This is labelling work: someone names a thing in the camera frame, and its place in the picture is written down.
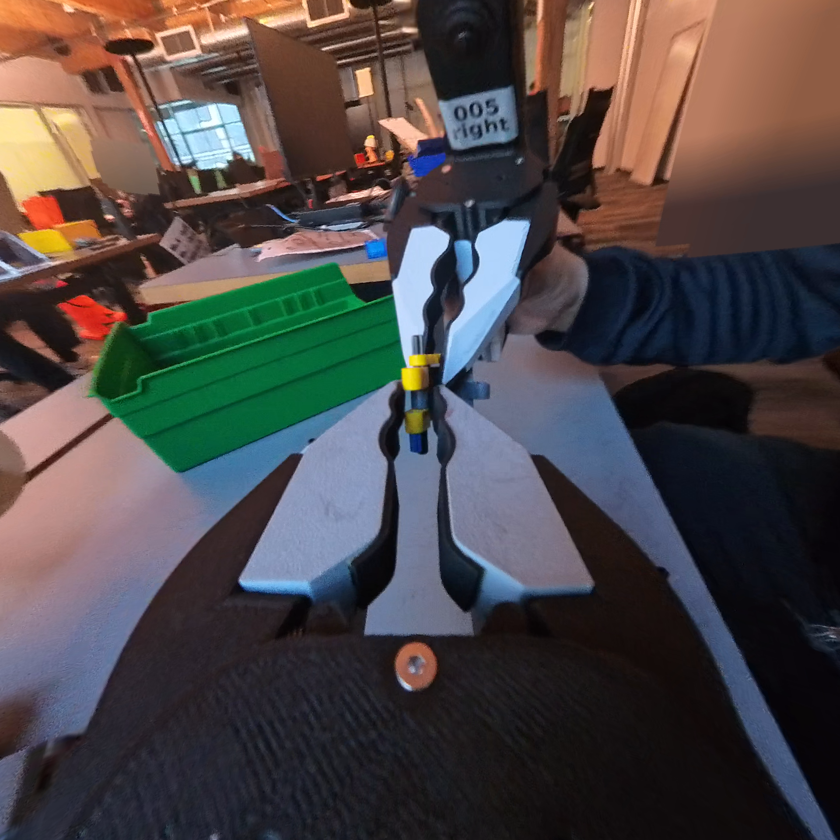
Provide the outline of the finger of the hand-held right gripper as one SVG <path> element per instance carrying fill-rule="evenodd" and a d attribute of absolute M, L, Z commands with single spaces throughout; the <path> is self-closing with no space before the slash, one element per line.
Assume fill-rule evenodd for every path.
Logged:
<path fill-rule="evenodd" d="M 396 322 L 405 360 L 417 351 L 446 354 L 449 324 L 459 312 L 454 240 L 435 226 L 415 227 L 392 283 Z"/>
<path fill-rule="evenodd" d="M 475 240 L 477 268 L 463 289 L 463 305 L 446 332 L 442 383 L 452 382 L 489 348 L 501 332 L 520 297 L 520 260 L 531 224 L 504 219 L 480 231 Z"/>

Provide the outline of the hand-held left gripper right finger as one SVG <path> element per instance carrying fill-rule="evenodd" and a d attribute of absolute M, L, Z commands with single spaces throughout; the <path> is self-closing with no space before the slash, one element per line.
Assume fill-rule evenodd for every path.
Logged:
<path fill-rule="evenodd" d="M 451 600 L 490 613 L 591 594 L 592 575 L 527 449 L 447 387 L 433 406 L 439 572 Z"/>

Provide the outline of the small black yellow block assembly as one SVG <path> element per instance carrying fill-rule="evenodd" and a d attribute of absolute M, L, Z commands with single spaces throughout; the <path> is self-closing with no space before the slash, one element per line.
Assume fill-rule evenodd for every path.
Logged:
<path fill-rule="evenodd" d="M 437 436 L 437 459 L 442 466 L 450 460 L 455 450 L 455 434 L 445 421 L 446 402 L 438 393 L 443 357 L 427 351 L 422 334 L 411 338 L 411 353 L 402 368 L 402 389 L 406 394 L 403 427 L 412 453 L 429 453 L 428 431 Z"/>

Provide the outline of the person's right forearm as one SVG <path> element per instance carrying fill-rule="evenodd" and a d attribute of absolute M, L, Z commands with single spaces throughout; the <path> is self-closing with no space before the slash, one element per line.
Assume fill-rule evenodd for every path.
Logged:
<path fill-rule="evenodd" d="M 570 325 L 537 332 L 596 365 L 787 364 L 838 349 L 839 245 L 701 257 L 600 248 Z"/>

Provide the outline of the green storage bin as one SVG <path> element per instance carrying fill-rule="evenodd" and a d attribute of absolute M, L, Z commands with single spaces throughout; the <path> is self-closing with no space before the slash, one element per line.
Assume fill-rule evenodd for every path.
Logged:
<path fill-rule="evenodd" d="M 389 282 L 337 264 L 154 311 L 111 329 L 89 396 L 183 473 L 396 381 Z"/>

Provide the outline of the pale wooden boards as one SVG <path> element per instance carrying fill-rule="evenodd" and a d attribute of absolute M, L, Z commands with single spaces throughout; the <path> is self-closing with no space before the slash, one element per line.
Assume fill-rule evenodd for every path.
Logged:
<path fill-rule="evenodd" d="M 592 3 L 584 90 L 612 90 L 593 165 L 640 185 L 668 178 L 714 1 Z"/>

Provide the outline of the grey background table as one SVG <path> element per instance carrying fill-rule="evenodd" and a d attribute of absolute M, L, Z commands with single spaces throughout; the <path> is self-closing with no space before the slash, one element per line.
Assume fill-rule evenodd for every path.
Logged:
<path fill-rule="evenodd" d="M 262 259 L 256 248 L 232 246 L 147 280 L 138 296 L 146 305 L 194 301 L 332 263 L 341 268 L 350 284 L 384 281 L 392 276 L 388 258 L 370 259 L 363 246 L 267 259 Z"/>

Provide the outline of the dark wooden workbench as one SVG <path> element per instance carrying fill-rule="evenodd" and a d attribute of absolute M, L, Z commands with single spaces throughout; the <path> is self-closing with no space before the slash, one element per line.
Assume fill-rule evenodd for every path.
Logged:
<path fill-rule="evenodd" d="M 109 290 L 128 323 L 142 324 L 148 316 L 127 284 L 125 262 L 138 259 L 160 241 L 160 234 L 144 234 L 98 248 L 77 249 L 63 259 L 47 259 L 2 276 L 2 298 L 34 292 L 56 305 L 92 291 Z"/>
<path fill-rule="evenodd" d="M 164 203 L 164 207 L 182 217 L 210 220 L 262 207 L 299 209 L 308 205 L 308 195 L 297 183 L 282 178 L 264 179 L 206 195 Z"/>

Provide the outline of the dark partition panel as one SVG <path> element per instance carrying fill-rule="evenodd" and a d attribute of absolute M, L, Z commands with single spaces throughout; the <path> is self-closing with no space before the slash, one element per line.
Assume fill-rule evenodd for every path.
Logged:
<path fill-rule="evenodd" d="M 346 170 L 354 153 L 334 59 L 251 18 L 245 26 L 289 179 Z"/>

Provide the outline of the white patterned card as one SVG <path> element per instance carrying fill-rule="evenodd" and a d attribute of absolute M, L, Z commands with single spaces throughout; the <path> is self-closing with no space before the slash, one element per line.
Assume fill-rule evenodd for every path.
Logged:
<path fill-rule="evenodd" d="M 205 235 L 197 233 L 178 215 L 173 217 L 158 245 L 183 266 L 190 265 L 212 253 Z"/>

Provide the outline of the person's dark clothed body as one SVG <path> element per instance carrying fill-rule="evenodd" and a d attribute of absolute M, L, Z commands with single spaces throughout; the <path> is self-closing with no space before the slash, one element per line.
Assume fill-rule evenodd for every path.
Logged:
<path fill-rule="evenodd" d="M 839 660 L 803 625 L 838 624 L 838 451 L 754 433 L 756 392 L 728 373 L 672 369 L 612 399 L 837 837 Z"/>

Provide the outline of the orange storage bin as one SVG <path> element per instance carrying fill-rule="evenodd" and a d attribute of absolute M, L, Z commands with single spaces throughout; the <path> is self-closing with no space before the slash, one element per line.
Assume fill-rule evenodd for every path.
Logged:
<path fill-rule="evenodd" d="M 112 310 L 85 295 L 60 302 L 58 308 L 76 324 L 82 340 L 104 341 L 115 324 L 128 321 L 124 312 Z"/>

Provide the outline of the instruction sheet on stand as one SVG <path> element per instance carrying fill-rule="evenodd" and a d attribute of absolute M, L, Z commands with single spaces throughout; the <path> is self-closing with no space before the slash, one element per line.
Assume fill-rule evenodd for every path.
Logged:
<path fill-rule="evenodd" d="M 27 482 L 25 459 L 15 442 L 1 432 L 1 507 L 3 516 L 20 497 Z"/>

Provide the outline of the yellow storage bin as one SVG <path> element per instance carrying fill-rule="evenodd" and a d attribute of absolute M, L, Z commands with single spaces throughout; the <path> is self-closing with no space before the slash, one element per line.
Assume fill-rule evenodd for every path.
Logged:
<path fill-rule="evenodd" d="M 60 256 L 102 239 L 90 219 L 58 224 L 51 228 L 24 231 L 18 237 L 34 251 L 47 257 Z"/>

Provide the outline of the red storage bin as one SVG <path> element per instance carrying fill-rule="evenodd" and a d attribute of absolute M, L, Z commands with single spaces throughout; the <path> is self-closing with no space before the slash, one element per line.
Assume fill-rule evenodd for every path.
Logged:
<path fill-rule="evenodd" d="M 23 200 L 22 213 L 34 229 L 51 229 L 65 223 L 64 215 L 52 195 L 36 195 Z"/>

